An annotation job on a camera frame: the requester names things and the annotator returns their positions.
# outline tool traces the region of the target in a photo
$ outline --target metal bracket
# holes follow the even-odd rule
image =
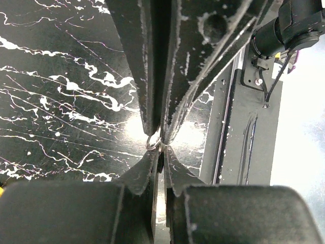
[[[263,91],[261,85],[256,84],[256,80],[259,79],[258,75],[258,66],[263,67],[263,77],[267,86],[267,89],[269,90],[274,79],[272,79],[272,73],[273,73],[273,67],[274,67],[274,61],[275,58],[270,58],[267,60],[263,60],[263,63],[261,63],[260,58],[253,52],[251,48],[246,48],[245,52],[245,58],[244,59],[244,65],[243,65],[243,76],[241,83],[244,86],[250,87],[255,90]]]

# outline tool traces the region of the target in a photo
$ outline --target scratched black surface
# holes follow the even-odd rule
[[[172,146],[199,174],[213,86]],[[145,152],[136,88],[104,0],[0,4],[0,181],[110,181]]]

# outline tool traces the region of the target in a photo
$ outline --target screw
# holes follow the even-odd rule
[[[255,84],[256,85],[262,85],[263,80],[262,79],[256,79]]]

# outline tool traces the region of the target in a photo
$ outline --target white vein pattern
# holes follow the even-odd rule
[[[141,159],[136,87],[104,0],[2,3],[0,57],[0,181],[110,181]],[[202,148],[176,153],[200,162]]]

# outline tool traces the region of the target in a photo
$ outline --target metal ring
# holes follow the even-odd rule
[[[159,137],[157,142],[154,145],[150,146],[150,139],[151,139],[151,136],[148,137],[148,140],[147,140],[147,143],[146,143],[146,149],[148,151],[156,149],[156,147],[160,144],[160,141],[161,141],[161,138]]]

